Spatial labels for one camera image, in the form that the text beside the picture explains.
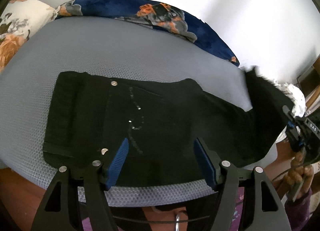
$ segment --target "gray mattress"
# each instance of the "gray mattress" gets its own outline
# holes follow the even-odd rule
[[[42,143],[52,91],[62,71],[142,81],[196,80],[207,92],[245,111],[251,104],[243,72],[166,32],[100,17],[68,17],[43,27],[0,74],[0,159],[47,188],[56,169],[43,160]],[[177,203],[212,193],[204,180],[170,186],[113,187],[110,206]],[[83,189],[79,199],[84,201]]]

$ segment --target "floral pillow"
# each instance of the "floral pillow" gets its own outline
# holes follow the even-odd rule
[[[0,17],[0,72],[18,49],[56,16],[54,8],[38,0],[11,0]]]

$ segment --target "metal rivet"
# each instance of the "metal rivet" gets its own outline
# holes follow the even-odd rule
[[[60,172],[65,172],[67,170],[67,167],[66,166],[61,166],[60,168],[59,168],[59,171]]]
[[[103,149],[101,150],[101,154],[104,155],[107,151],[109,151],[107,148],[103,148]]]
[[[93,166],[99,166],[101,164],[101,162],[99,160],[93,161],[92,165]]]
[[[229,166],[231,165],[231,163],[228,162],[228,161],[222,161],[221,164],[222,164],[224,167],[229,167]]]
[[[263,168],[261,168],[261,167],[256,167],[256,172],[257,172],[257,173],[263,173]]]

